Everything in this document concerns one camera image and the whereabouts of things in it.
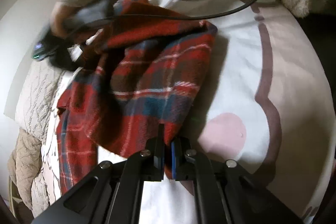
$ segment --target white wall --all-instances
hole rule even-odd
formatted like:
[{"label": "white wall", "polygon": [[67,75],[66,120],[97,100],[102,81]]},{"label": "white wall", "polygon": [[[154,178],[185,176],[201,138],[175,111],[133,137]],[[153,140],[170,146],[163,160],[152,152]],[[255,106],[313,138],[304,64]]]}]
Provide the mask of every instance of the white wall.
[{"label": "white wall", "polygon": [[28,49],[48,22],[54,3],[55,0],[0,0],[0,194],[6,199],[7,160],[15,147],[19,126],[4,115],[4,107],[20,63],[21,80],[26,77],[31,58],[22,59],[29,54]]}]

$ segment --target beige blanket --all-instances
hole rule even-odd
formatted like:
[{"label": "beige blanket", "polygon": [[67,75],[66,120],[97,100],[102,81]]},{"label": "beige blanket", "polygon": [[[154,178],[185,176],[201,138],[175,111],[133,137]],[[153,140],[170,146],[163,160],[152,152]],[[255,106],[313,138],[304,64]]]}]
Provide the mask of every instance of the beige blanket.
[{"label": "beige blanket", "polygon": [[16,147],[7,167],[22,201],[33,212],[34,217],[49,206],[41,166],[41,141],[20,128]]}]

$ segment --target bed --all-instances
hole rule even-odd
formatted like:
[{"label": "bed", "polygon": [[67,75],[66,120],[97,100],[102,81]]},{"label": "bed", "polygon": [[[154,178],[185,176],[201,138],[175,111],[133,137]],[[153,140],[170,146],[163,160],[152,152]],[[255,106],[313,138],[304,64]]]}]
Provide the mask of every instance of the bed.
[{"label": "bed", "polygon": [[[150,0],[189,16],[239,7],[247,0]],[[218,28],[210,68],[181,134],[214,160],[237,160],[305,223],[311,223],[334,161],[335,112],[313,47],[277,0],[210,20]],[[61,195],[56,127],[58,99],[74,74],[57,81],[42,142],[50,204]],[[122,157],[98,147],[98,163]],[[140,223],[196,223],[194,197],[165,177],[145,182]]]}]

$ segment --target pillow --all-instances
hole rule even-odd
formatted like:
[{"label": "pillow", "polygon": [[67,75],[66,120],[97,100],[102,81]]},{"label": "pillow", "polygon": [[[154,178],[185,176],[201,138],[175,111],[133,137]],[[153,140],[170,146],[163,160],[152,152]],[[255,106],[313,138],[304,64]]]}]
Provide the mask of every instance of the pillow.
[{"label": "pillow", "polygon": [[47,60],[33,62],[16,105],[15,121],[28,134],[45,143],[54,93],[62,71]]},{"label": "pillow", "polygon": [[32,183],[41,166],[41,141],[20,128],[16,147],[16,186],[29,209],[32,209]]}]

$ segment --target plaid cloth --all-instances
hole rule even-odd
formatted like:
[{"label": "plaid cloth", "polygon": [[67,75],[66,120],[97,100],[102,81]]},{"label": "plaid cloth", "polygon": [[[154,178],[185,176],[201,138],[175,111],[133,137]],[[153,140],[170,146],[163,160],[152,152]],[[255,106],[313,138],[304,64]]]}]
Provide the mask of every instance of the plaid cloth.
[{"label": "plaid cloth", "polygon": [[[148,0],[123,0],[115,14],[178,16]],[[85,48],[86,63],[58,101],[61,192],[97,164],[96,145],[123,157],[165,125],[178,133],[207,72],[217,28],[207,21],[120,18],[113,36]]]}]

